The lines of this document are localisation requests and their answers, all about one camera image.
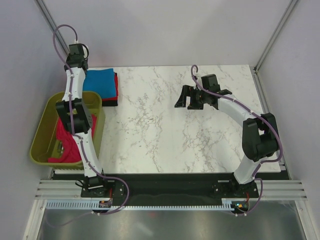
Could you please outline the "blue t shirt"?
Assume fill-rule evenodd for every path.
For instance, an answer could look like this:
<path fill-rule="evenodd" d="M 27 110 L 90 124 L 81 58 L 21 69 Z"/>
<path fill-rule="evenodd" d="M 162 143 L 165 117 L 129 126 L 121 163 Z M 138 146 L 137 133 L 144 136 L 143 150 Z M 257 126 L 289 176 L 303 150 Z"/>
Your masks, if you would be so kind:
<path fill-rule="evenodd" d="M 104 75 L 109 72 L 114 72 L 114 69 L 88 70 L 82 90 L 96 92 L 101 97 Z"/>

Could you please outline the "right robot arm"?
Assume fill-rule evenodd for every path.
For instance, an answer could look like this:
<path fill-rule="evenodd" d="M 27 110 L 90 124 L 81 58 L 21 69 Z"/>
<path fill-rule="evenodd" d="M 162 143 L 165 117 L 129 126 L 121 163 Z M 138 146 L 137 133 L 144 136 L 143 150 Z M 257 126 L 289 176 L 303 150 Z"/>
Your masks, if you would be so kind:
<path fill-rule="evenodd" d="M 233 172 L 229 191 L 235 197 L 247 191 L 260 167 L 266 163 L 279 162 L 273 158 L 276 152 L 283 152 L 276 118 L 272 113 L 257 114 L 238 100 L 228 89 L 221 89 L 215 74 L 200 76 L 191 74 L 195 86 L 183 85 L 175 108 L 203 110 L 209 105 L 231 117 L 242 127 L 242 151 L 244 156 Z"/>

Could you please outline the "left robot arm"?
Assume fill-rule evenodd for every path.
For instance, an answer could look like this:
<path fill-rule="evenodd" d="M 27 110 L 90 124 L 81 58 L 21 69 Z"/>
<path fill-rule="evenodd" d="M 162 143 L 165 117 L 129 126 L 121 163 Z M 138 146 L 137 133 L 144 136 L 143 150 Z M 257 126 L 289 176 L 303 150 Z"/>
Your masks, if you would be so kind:
<path fill-rule="evenodd" d="M 69 45 L 69 54 L 64 62 L 66 87 L 63 98 L 55 104 L 64 129 L 69 132 L 79 151 L 84 168 L 82 197 L 106 196 L 110 185 L 102 177 L 92 138 L 93 119 L 83 100 L 83 84 L 88 70 L 89 50 L 83 43 Z"/>

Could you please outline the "folded black t shirt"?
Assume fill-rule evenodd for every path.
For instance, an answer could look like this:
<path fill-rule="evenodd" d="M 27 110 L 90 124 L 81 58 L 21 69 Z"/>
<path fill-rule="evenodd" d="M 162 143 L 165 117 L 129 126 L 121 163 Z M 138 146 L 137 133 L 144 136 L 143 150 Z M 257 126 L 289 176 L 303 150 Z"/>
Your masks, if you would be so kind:
<path fill-rule="evenodd" d="M 102 106 L 103 107 L 117 107 L 118 100 L 117 99 L 103 99 Z"/>

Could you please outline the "folded red t shirt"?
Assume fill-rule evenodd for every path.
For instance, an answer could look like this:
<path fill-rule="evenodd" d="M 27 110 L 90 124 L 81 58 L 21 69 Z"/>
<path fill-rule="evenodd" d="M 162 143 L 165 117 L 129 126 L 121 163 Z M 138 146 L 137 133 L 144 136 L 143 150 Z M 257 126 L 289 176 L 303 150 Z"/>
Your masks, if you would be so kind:
<path fill-rule="evenodd" d="M 118 102 L 118 75 L 115 72 L 105 73 L 103 76 L 101 98 L 103 102 Z"/>

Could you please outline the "olive green plastic bin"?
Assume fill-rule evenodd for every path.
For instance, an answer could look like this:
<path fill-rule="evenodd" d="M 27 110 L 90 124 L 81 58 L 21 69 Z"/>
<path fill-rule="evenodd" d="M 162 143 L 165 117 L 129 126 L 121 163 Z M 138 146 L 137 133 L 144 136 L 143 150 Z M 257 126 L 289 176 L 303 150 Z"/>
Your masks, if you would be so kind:
<path fill-rule="evenodd" d="M 33 138 L 29 155 L 34 163 L 41 166 L 58 170 L 82 170 L 83 162 L 81 160 L 73 162 L 63 160 L 67 147 L 57 138 L 57 124 L 60 120 L 56 111 L 56 103 L 62 100 L 64 94 L 64 92 L 58 92 L 48 99 Z M 93 91 L 83 92 L 82 97 L 92 115 L 92 142 L 98 156 L 106 118 L 102 108 L 102 99 Z"/>

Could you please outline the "pink t shirt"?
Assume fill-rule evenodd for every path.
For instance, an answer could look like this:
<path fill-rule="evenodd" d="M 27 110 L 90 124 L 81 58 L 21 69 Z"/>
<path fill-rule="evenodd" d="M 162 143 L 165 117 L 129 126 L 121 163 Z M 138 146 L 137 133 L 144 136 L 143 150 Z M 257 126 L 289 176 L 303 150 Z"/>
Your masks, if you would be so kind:
<path fill-rule="evenodd" d="M 49 163 L 71 164 L 82 161 L 76 142 L 72 135 L 65 130 L 60 119 L 57 121 L 56 139 L 62 143 L 63 153 L 60 157 L 48 158 Z"/>

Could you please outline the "left aluminium frame post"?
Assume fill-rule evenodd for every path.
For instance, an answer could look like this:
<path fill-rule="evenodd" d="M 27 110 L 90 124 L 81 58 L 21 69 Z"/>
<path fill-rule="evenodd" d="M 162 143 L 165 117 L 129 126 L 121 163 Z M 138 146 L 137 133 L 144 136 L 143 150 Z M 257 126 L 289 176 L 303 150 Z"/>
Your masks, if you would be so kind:
<path fill-rule="evenodd" d="M 67 44 L 66 44 L 62 34 L 60 33 L 60 28 L 66 27 L 68 29 L 71 29 L 75 35 L 76 40 L 78 40 L 77 31 L 72 26 L 70 26 L 68 24 L 57 25 L 52 14 L 49 11 L 49 8 L 45 4 L 44 0 L 35 0 L 34 2 L 37 5 L 40 13 L 42 14 L 44 20 L 47 23 L 47 25 L 49 26 L 49 29 L 53 33 L 52 43 L 53 43 L 54 50 L 57 53 L 59 59 L 63 62 L 63 65 L 66 67 L 66 59 L 69 54 L 69 49 L 67 47 Z M 67 67 L 67 69 L 70 71 L 70 74 L 73 77 L 74 73 L 71 70 L 71 68 Z"/>

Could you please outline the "aluminium frame post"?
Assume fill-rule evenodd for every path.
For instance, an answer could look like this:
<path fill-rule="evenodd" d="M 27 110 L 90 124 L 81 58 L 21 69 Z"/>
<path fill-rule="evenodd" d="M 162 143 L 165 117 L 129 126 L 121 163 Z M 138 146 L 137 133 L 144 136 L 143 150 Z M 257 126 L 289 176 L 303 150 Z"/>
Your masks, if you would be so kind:
<path fill-rule="evenodd" d="M 47 23 L 47 25 L 49 26 L 49 29 L 53 33 L 52 43 L 53 43 L 54 50 L 57 53 L 59 59 L 63 62 L 63 65 L 66 67 L 66 59 L 69 54 L 69 49 L 67 47 L 67 44 L 66 44 L 62 34 L 60 33 L 60 28 L 66 27 L 68 29 L 71 29 L 75 35 L 76 40 L 78 40 L 77 31 L 72 26 L 70 26 L 68 24 L 57 25 L 52 14 L 49 11 L 49 8 L 45 4 L 44 0 L 35 0 L 34 2 L 37 5 L 40 13 L 42 14 L 44 20 Z M 71 70 L 71 68 L 67 67 L 67 69 L 70 71 L 70 74 L 73 77 L 74 73 Z"/>
<path fill-rule="evenodd" d="M 263 63 L 267 59 L 270 51 L 272 50 L 272 47 L 274 46 L 274 44 L 276 43 L 276 40 L 278 39 L 278 37 L 280 36 L 281 32 L 285 28 L 287 22 L 289 21 L 291 15 L 295 11 L 295 8 L 299 4 L 299 2 L 300 2 L 299 0 L 290 0 L 289 1 L 289 4 L 287 5 L 284 13 L 282 14 L 279 22 L 277 23 L 274 31 L 272 32 L 271 37 L 269 38 L 265 48 L 263 49 L 262 54 L 260 55 L 257 63 L 252 68 L 253 72 L 256 75 L 258 74 L 258 72 L 261 69 Z"/>

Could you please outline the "right aluminium frame post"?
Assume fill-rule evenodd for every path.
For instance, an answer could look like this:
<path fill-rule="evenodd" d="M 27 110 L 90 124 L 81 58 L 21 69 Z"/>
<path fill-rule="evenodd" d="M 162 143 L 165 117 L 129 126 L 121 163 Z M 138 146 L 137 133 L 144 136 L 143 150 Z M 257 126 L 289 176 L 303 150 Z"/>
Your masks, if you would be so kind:
<path fill-rule="evenodd" d="M 260 55 L 257 63 L 252 68 L 253 72 L 256 75 L 258 74 L 258 72 L 261 69 L 263 63 L 267 59 L 270 51 L 272 50 L 272 47 L 274 46 L 274 44 L 276 43 L 276 40 L 278 39 L 278 37 L 280 36 L 281 32 L 285 28 L 287 22 L 289 21 L 291 15 L 295 11 L 295 8 L 299 4 L 299 2 L 300 2 L 299 0 L 290 0 L 289 1 L 289 4 L 287 5 L 284 13 L 282 14 L 279 22 L 277 23 L 274 31 L 272 32 L 271 37 L 269 38 L 265 48 L 263 49 L 262 54 Z"/>

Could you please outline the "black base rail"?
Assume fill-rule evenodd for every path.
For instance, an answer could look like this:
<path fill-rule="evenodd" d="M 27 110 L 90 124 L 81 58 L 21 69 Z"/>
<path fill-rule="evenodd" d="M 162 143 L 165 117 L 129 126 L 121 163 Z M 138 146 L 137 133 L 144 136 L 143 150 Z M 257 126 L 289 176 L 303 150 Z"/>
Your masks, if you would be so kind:
<path fill-rule="evenodd" d="M 73 181 L 82 195 L 83 175 L 54 174 L 53 179 Z M 124 173 L 103 180 L 104 192 L 92 197 L 110 198 L 116 205 L 204 205 L 259 197 L 254 181 L 236 186 L 232 173 Z"/>

